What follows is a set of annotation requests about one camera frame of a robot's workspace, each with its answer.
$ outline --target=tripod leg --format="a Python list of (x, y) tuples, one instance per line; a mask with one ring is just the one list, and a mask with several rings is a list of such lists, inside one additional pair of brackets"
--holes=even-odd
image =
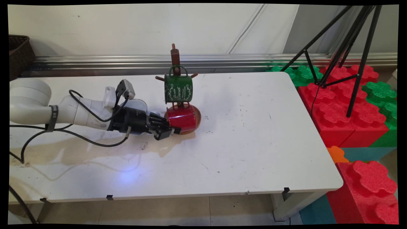
[[(373, 8), (370, 9), (369, 13), (368, 13), (368, 14), (366, 15), (366, 17), (362, 20), (362, 22), (361, 22), (362, 24), (365, 24), (366, 19), (367, 19), (368, 15), (370, 14), (370, 12), (371, 12), (372, 10), (373, 10)], [(360, 30), (362, 30), (362, 27), (360, 27), (360, 29), (357, 31), (356, 34), (354, 34), (352, 40), (350, 41), (350, 44), (349, 44), (349, 46), (348, 46), (348, 48), (347, 48), (347, 50), (346, 50), (344, 56), (342, 57), (341, 62), (339, 63), (339, 67), (340, 67), (340, 68), (344, 65), (345, 60), (346, 60), (346, 58), (348, 57), (348, 54), (349, 54), (349, 52), (350, 52), (350, 50), (351, 50), (353, 44), (355, 43), (357, 36), (358, 36), (359, 33), (360, 33)]]
[(368, 37), (366, 39), (365, 49), (363, 50), (362, 59), (360, 61), (360, 65), (359, 65), (358, 76), (356, 77), (356, 82), (353, 87), (352, 97), (350, 98), (348, 112), (346, 113), (347, 117), (350, 117), (352, 114), (353, 105), (355, 104), (357, 91), (359, 89), (360, 81), (361, 81), (362, 75), (363, 75), (363, 70), (365, 68), (366, 60), (368, 58), (370, 45), (372, 44), (374, 30), (376, 29), (377, 21), (379, 19), (379, 15), (380, 15), (380, 10), (381, 10), (381, 5), (377, 5), (376, 9), (374, 11), (374, 14), (373, 14), (372, 23), (370, 24), (370, 29), (369, 29)]
[(303, 49), (301, 49), (301, 51), (297, 55), (295, 55), (295, 57), (292, 60), (290, 60), (290, 62), (288, 62), (280, 70), (280, 72), (284, 72), (291, 64), (293, 64), (294, 61), (304, 53), (304, 50), (308, 49), (311, 45), (313, 45), (315, 41), (317, 41), (318, 38), (320, 38), (333, 24), (335, 24), (335, 22), (339, 20), (351, 7), (352, 6), (346, 6), (336, 17), (334, 17), (334, 19), (332, 19), (332, 21), (328, 25), (325, 26), (325, 28), (323, 28), (310, 42), (308, 42), (308, 44)]
[(321, 79), (321, 83), (324, 84), (328, 78), (328, 76), (331, 74), (333, 68), (335, 65), (338, 63), (339, 58), (342, 56), (342, 53), (345, 51), (346, 47), (349, 46), (350, 44), (350, 39), (353, 37), (356, 31), (359, 30), (360, 27), (363, 26), (361, 23), (362, 19), (368, 15), (370, 12), (370, 9), (373, 6), (363, 6), (363, 8), (360, 10), (359, 15), (357, 16), (355, 22), (353, 22), (352, 27), (350, 28), (348, 34), (346, 35), (344, 41), (342, 42), (341, 46), (339, 46), (338, 51), (335, 53), (334, 57), (331, 60), (331, 63), (328, 66), (328, 69), (326, 70), (324, 76)]

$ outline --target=white table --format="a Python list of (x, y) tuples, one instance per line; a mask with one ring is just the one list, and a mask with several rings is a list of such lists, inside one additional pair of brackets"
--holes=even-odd
[[(164, 83), (154, 75), (40, 78), (59, 104), (74, 89), (102, 100), (105, 86), (129, 80), (136, 98), (164, 114)], [(212, 196), (292, 194), (275, 209), (286, 219), (343, 184), (324, 143), (286, 73), (203, 74), (193, 79), (191, 104), (202, 114), (188, 135), (156, 141), (131, 135), (103, 148), (63, 132), (46, 133), (26, 149), (26, 164), (10, 157), (10, 185), (27, 203)], [(124, 134), (72, 126), (103, 144)], [(10, 150), (19, 155), (36, 129), (10, 128)], [(16, 200), (9, 194), (9, 203)]]

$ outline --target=red mug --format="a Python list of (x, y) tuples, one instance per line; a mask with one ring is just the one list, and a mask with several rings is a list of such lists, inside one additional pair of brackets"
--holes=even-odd
[(174, 105), (167, 108), (165, 117), (171, 126), (181, 128), (181, 133), (184, 134), (196, 130), (201, 122), (201, 113), (189, 103), (185, 106)]

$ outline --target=green mug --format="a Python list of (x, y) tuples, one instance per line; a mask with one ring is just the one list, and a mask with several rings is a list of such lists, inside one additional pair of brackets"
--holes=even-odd
[[(171, 75), (173, 68), (183, 68), (186, 75)], [(179, 65), (172, 66), (169, 74), (164, 77), (165, 102), (191, 102), (192, 91), (192, 78), (188, 76), (187, 70)]]

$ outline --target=wrist strap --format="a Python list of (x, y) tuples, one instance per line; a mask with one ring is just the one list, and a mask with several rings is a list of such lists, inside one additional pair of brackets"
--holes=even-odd
[(45, 129), (47, 132), (53, 132), (55, 128), (55, 124), (57, 123), (57, 117), (58, 117), (58, 105), (50, 105), (52, 114), (51, 114), (51, 119), (48, 124), (45, 124)]

